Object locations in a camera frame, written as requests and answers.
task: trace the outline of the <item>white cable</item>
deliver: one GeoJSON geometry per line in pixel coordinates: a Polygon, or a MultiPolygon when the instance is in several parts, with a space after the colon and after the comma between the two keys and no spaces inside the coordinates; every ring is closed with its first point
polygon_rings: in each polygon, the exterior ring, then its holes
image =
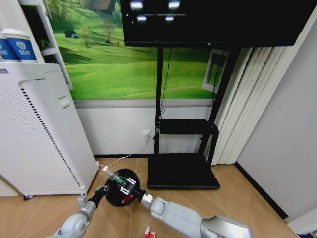
{"type": "Polygon", "coordinates": [[[127,156],[124,156],[124,157],[121,157],[121,158],[117,159],[117,160],[114,161],[112,164],[108,165],[107,167],[110,167],[111,165],[114,165],[115,163],[117,163],[119,160],[124,159],[124,158],[127,158],[127,157],[129,157],[130,155],[133,155],[134,153],[138,152],[143,146],[145,146],[145,145],[147,144],[148,141],[149,141],[149,136],[146,137],[146,141],[144,142],[144,144],[141,145],[136,151],[132,152],[131,154],[129,154],[129,155],[127,155],[127,156]]]}

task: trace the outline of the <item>wall mural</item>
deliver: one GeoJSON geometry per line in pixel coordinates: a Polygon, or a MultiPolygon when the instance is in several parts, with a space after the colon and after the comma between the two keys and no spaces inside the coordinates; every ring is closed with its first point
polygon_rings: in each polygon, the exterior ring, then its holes
{"type": "MultiPolygon", "coordinates": [[[[126,47],[119,0],[47,0],[75,100],[153,99],[156,48],[126,47]]],[[[210,50],[173,48],[166,99],[211,98],[202,89],[210,50]]],[[[169,49],[164,52],[163,84],[169,49]]]]}

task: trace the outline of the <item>power outlet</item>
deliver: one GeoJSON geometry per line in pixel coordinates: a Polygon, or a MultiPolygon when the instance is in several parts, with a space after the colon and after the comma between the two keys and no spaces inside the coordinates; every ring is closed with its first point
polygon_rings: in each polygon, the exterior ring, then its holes
{"type": "Polygon", "coordinates": [[[151,130],[143,130],[143,136],[150,136],[151,130]]]}

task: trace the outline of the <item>television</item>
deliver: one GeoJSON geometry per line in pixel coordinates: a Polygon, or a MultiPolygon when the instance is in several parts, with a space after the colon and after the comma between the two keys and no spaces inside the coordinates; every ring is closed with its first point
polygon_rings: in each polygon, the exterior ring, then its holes
{"type": "Polygon", "coordinates": [[[315,0],[121,0],[124,42],[141,47],[290,46],[315,5],[315,0]]]}

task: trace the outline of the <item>paper cup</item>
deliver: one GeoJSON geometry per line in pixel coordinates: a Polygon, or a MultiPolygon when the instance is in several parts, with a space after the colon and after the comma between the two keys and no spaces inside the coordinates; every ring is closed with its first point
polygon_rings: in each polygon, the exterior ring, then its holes
{"type": "Polygon", "coordinates": [[[37,63],[29,36],[22,31],[14,29],[3,29],[2,33],[21,62],[37,63]]]}
{"type": "Polygon", "coordinates": [[[20,62],[19,57],[11,48],[8,40],[0,33],[0,61],[2,62],[20,62]]]}

